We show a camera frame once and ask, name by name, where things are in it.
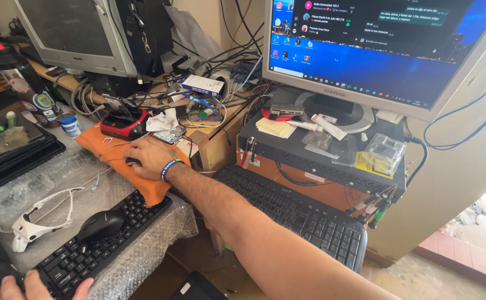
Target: black computer mouse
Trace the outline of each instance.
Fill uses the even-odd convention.
[[[100,211],[85,221],[76,237],[80,244],[103,241],[116,234],[126,221],[122,210]]]
[[[141,167],[143,166],[143,164],[141,164],[141,161],[138,160],[138,159],[133,159],[131,157],[127,158],[124,162],[126,162],[126,165],[127,166],[133,166],[134,164],[138,164],[140,165]]]

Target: monitor stand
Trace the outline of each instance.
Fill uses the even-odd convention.
[[[314,114],[330,116],[337,119],[335,126],[349,134],[363,132],[374,122],[372,108],[343,99],[305,92],[296,102],[304,103],[304,121],[310,122]]]

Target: clear plastic box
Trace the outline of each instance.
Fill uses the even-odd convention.
[[[373,166],[393,175],[405,152],[406,145],[403,142],[376,133],[363,153],[363,157]]]
[[[337,157],[336,159],[332,158],[332,163],[353,167],[357,152],[358,143],[353,135],[347,134],[341,140],[333,139],[332,141],[332,155]]]
[[[318,131],[308,131],[302,139],[302,142],[306,145],[312,145],[324,151],[328,150],[331,141],[332,135],[330,133]]]

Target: computer screen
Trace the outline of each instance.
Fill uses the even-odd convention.
[[[273,0],[271,24],[267,72],[430,111],[485,32],[486,0]]]

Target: samsung monitor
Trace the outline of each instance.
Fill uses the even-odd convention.
[[[263,77],[433,121],[486,52],[486,0],[266,0]]]
[[[121,77],[137,75],[120,33],[124,30],[114,0],[15,3],[20,21],[45,63]]]

